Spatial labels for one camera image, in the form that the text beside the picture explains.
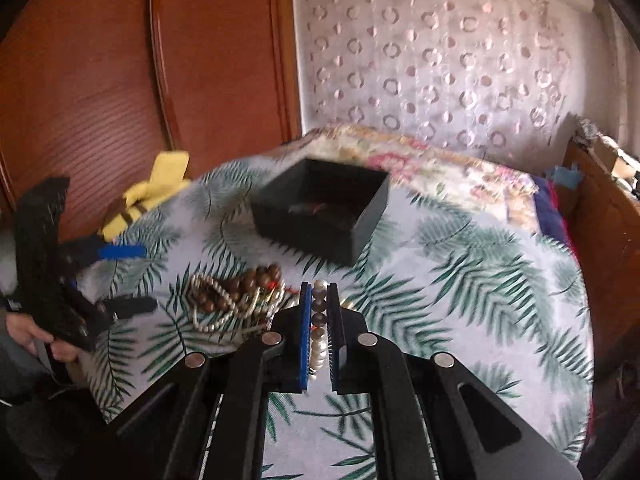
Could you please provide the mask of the person's left hand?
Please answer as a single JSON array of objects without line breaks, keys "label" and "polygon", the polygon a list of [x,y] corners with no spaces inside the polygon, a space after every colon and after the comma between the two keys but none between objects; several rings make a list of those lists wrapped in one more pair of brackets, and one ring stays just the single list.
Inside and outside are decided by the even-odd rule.
[{"label": "person's left hand", "polygon": [[69,363],[76,361],[80,356],[80,349],[62,339],[54,338],[39,327],[28,314],[8,313],[6,315],[6,331],[17,344],[34,356],[37,354],[37,341],[50,346],[55,361]]}]

